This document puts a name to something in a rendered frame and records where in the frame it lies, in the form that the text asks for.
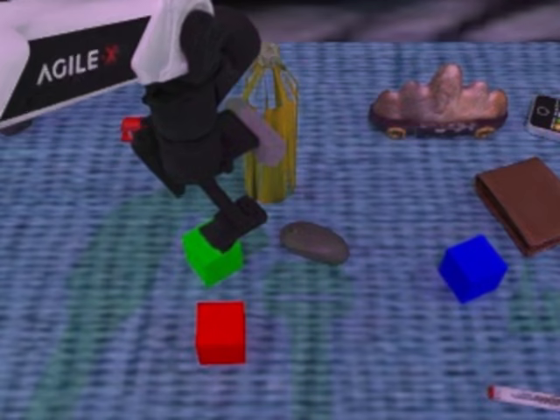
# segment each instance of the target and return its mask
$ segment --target yellow wheel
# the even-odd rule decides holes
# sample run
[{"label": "yellow wheel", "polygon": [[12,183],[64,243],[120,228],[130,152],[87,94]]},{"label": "yellow wheel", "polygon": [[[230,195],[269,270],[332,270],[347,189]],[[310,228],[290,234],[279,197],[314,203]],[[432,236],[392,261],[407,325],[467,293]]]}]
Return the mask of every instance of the yellow wheel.
[{"label": "yellow wheel", "polygon": [[480,127],[479,129],[477,129],[474,132],[474,136],[476,138],[485,138],[490,136],[492,133],[494,133],[496,131],[496,129],[492,128],[492,127]]},{"label": "yellow wheel", "polygon": [[387,136],[390,138],[394,138],[395,140],[405,138],[406,137],[406,129],[402,129],[400,127],[391,127],[387,129]]}]

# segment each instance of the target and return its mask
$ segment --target brown wallet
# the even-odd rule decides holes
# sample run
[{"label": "brown wallet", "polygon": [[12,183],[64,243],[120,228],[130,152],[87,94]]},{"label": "brown wallet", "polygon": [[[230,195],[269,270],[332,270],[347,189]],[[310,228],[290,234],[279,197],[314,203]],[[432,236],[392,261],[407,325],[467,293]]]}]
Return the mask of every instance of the brown wallet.
[{"label": "brown wallet", "polygon": [[482,172],[475,188],[525,256],[560,243],[560,179],[539,157]]}]

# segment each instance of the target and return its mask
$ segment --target plaid fabric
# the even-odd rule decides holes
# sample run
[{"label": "plaid fabric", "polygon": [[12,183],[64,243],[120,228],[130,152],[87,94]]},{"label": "plaid fabric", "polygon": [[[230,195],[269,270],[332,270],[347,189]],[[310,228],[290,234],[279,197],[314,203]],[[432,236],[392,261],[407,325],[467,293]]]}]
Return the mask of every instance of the plaid fabric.
[{"label": "plaid fabric", "polygon": [[[0,141],[0,417],[3,420],[496,420],[536,418],[486,386],[560,393],[560,249],[524,261],[473,191],[476,172],[560,148],[522,127],[533,95],[560,95],[555,44],[299,44],[298,188],[244,241],[245,269],[206,290],[179,238],[214,209],[172,199],[119,141],[139,87],[37,120]],[[367,113],[385,88],[445,62],[504,88],[495,138],[392,141]],[[242,194],[242,172],[223,177]],[[277,233],[307,219],[346,237],[328,268]],[[445,248],[485,234],[502,286],[457,303]],[[248,363],[199,367],[195,303],[242,299]],[[539,412],[539,418],[557,418]]]}]

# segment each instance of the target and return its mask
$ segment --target phone screen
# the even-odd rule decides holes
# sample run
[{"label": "phone screen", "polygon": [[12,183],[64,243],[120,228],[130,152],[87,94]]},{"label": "phone screen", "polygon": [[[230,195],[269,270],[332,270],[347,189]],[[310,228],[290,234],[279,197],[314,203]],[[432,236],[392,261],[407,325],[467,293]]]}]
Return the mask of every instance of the phone screen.
[{"label": "phone screen", "polygon": [[560,101],[549,96],[537,96],[530,124],[539,129],[560,133]]}]

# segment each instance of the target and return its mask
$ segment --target cube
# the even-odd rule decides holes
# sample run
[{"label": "cube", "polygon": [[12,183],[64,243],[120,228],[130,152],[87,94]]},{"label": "cube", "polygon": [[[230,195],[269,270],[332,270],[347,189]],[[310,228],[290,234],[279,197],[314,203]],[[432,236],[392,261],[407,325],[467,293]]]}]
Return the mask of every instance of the cube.
[{"label": "cube", "polygon": [[199,302],[196,353],[201,365],[245,363],[245,304]]},{"label": "cube", "polygon": [[242,245],[237,241],[226,252],[215,249],[197,226],[183,235],[186,262],[206,287],[212,287],[243,268]]},{"label": "cube", "polygon": [[439,274],[461,304],[494,291],[508,265],[480,234],[445,251]]}]

